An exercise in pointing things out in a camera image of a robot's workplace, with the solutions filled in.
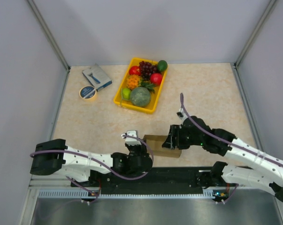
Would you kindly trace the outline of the brown cardboard box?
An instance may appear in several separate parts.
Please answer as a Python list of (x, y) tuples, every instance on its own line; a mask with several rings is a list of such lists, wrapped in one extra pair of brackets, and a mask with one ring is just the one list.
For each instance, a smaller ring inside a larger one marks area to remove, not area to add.
[(144, 140), (153, 150), (155, 156), (179, 158), (182, 154), (182, 151), (179, 149), (171, 150), (162, 146), (167, 140), (166, 135), (144, 135)]

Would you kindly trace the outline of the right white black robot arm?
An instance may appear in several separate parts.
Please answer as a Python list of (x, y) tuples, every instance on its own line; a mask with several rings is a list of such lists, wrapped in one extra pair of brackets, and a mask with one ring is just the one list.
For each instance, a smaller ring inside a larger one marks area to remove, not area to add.
[(283, 160), (246, 144), (224, 129), (211, 129), (196, 116), (183, 117), (180, 125), (171, 125), (162, 147), (186, 150), (193, 145), (246, 166), (216, 162), (210, 172), (213, 184), (219, 186), (226, 182), (253, 187), (283, 202)]

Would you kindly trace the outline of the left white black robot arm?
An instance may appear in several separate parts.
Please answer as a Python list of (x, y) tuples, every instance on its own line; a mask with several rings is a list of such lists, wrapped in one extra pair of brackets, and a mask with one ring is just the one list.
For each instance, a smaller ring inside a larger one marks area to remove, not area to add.
[(129, 153), (99, 154), (78, 150), (66, 145), (64, 139), (37, 144), (30, 173), (37, 176), (58, 174), (92, 186), (97, 174), (113, 174), (124, 180), (137, 180), (153, 166), (146, 146), (140, 141), (125, 143)]

